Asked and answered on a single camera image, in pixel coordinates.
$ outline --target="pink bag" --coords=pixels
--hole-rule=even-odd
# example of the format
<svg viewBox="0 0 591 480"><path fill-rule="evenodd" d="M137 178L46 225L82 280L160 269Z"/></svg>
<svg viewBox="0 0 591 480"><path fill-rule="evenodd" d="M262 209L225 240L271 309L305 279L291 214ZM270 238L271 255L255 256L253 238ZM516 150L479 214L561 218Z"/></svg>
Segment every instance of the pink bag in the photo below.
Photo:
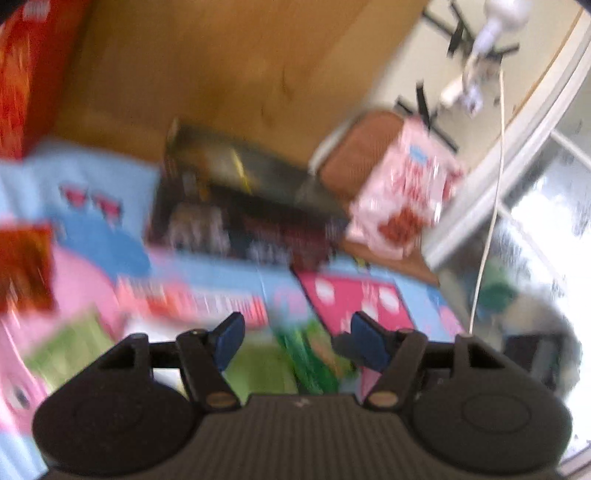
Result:
<svg viewBox="0 0 591 480"><path fill-rule="evenodd" d="M454 195L463 170L418 118L404 122L399 138L350 206L347 239L399 260L435 225Z"/></svg>

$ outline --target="cardboard box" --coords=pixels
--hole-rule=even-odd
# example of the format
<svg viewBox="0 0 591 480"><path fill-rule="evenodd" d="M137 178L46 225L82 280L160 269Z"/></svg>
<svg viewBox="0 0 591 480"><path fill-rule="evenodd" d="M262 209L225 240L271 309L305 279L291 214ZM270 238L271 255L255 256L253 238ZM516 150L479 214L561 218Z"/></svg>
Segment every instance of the cardboard box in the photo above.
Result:
<svg viewBox="0 0 591 480"><path fill-rule="evenodd" d="M30 0L0 26L0 157L21 159L50 132L90 0Z"/></svg>
<svg viewBox="0 0 591 480"><path fill-rule="evenodd" d="M147 241L264 264L315 268L349 220L305 170L175 122Z"/></svg>

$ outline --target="metal screw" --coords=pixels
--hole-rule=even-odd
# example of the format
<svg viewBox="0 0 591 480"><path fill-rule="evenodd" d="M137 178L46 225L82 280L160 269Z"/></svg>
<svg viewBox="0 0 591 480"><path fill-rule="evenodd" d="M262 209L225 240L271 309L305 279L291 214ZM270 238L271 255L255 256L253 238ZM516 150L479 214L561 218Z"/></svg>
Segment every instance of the metal screw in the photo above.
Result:
<svg viewBox="0 0 591 480"><path fill-rule="evenodd" d="M224 408L230 408L236 405L236 397L227 392L214 392L205 398L205 402L211 408L223 410Z"/></svg>
<svg viewBox="0 0 591 480"><path fill-rule="evenodd" d="M392 408L398 403L398 395L389 391L376 392L369 396L369 402L376 408Z"/></svg>
<svg viewBox="0 0 591 480"><path fill-rule="evenodd" d="M308 400L307 398L301 398L298 401L295 401L294 405L298 408L304 408L304 407L311 406L312 402L310 400Z"/></svg>

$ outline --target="ribbed black surface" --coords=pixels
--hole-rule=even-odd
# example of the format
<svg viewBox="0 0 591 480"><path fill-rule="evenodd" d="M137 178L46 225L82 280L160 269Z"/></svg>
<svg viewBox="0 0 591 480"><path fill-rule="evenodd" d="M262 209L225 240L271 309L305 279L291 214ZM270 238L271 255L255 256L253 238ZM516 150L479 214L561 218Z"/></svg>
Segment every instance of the ribbed black surface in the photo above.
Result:
<svg viewBox="0 0 591 480"><path fill-rule="evenodd" d="M257 396L239 412L208 417L175 457L125 480L492 478L442 464L409 437L398 417L365 411L353 397ZM542 472L514 478L558 476ZM56 472L46 477L78 479Z"/></svg>

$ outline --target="toy box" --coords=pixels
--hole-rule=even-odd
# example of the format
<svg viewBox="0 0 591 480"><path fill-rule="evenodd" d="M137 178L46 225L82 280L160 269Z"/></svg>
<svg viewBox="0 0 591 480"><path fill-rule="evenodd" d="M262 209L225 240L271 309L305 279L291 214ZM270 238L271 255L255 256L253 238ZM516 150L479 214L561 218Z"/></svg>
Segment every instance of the toy box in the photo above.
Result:
<svg viewBox="0 0 591 480"><path fill-rule="evenodd" d="M248 329L266 327L269 321L263 299L242 291L120 277L116 293L122 312L139 314L143 318L160 316L211 329L232 312L244 315Z"/></svg>
<svg viewBox="0 0 591 480"><path fill-rule="evenodd" d="M0 157L21 159L49 133L90 0L30 0L0 26Z"/></svg>
<svg viewBox="0 0 591 480"><path fill-rule="evenodd" d="M262 264L315 268L348 224L305 170L240 141L175 122L147 240Z"/></svg>

